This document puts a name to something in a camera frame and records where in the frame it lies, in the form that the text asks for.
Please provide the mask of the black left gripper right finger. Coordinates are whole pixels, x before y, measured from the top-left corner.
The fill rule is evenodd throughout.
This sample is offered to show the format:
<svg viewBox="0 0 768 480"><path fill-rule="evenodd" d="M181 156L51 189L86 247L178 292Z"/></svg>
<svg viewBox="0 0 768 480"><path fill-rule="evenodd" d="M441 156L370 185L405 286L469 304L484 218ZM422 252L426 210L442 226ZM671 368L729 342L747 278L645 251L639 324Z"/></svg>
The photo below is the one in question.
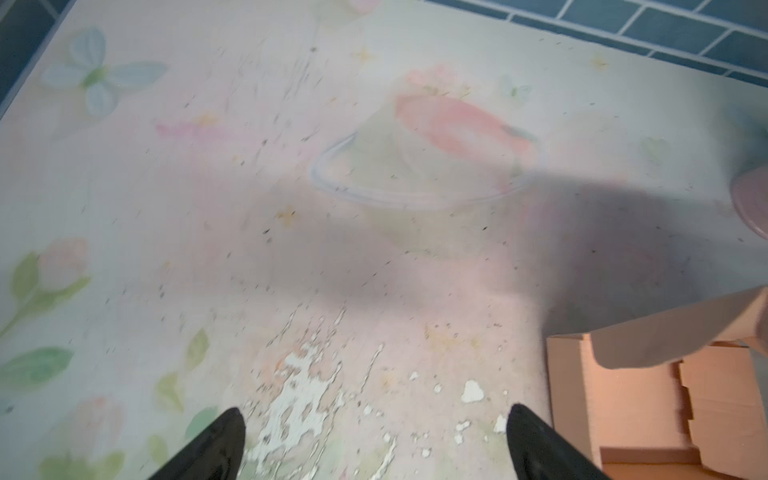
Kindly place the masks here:
<svg viewBox="0 0 768 480"><path fill-rule="evenodd" d="M518 479L609 480L527 406L511 407L506 440Z"/></svg>

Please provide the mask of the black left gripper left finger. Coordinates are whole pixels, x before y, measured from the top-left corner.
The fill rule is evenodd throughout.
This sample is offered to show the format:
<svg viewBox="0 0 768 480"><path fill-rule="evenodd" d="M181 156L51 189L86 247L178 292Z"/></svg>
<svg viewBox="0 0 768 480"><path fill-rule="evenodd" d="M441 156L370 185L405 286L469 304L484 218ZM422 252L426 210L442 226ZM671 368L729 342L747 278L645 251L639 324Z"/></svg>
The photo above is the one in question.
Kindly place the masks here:
<svg viewBox="0 0 768 480"><path fill-rule="evenodd" d="M236 480L245 441L244 417L237 407L229 408L149 480Z"/></svg>

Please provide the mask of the peach cardboard paper box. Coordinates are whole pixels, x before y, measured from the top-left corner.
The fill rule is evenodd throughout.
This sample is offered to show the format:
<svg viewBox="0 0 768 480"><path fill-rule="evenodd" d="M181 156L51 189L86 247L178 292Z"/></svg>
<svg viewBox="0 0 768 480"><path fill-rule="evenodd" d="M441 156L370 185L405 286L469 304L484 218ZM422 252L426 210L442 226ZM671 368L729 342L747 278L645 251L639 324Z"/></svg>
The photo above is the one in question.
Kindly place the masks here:
<svg viewBox="0 0 768 480"><path fill-rule="evenodd" d="M554 430L614 479L763 479L767 291L546 341Z"/></svg>

